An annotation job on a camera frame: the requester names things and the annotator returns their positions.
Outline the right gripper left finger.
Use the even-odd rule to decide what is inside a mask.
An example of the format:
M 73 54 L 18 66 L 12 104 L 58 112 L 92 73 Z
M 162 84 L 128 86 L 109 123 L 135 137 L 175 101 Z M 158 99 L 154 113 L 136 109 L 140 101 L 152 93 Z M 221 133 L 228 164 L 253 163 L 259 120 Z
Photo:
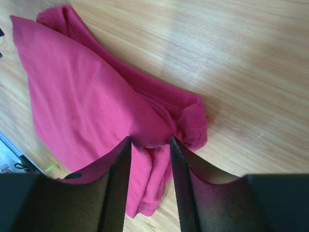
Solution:
M 0 176 L 3 232 L 120 232 L 131 166 L 131 139 L 65 178 Z

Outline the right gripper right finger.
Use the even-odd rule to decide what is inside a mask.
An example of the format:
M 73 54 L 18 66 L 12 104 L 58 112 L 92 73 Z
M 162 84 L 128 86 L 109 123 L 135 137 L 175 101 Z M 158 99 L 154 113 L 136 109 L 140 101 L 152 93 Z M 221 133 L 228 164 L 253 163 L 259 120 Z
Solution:
M 229 174 L 170 141 L 183 232 L 306 232 L 308 174 Z

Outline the magenta t shirt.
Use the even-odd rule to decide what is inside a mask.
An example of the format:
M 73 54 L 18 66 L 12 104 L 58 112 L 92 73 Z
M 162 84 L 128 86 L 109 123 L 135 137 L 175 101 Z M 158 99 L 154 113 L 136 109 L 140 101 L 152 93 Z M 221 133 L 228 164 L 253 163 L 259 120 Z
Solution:
M 126 214 L 151 216 L 172 179 L 169 142 L 207 142 L 202 99 L 123 63 L 67 5 L 36 20 L 11 16 L 37 136 L 77 171 L 132 139 Z

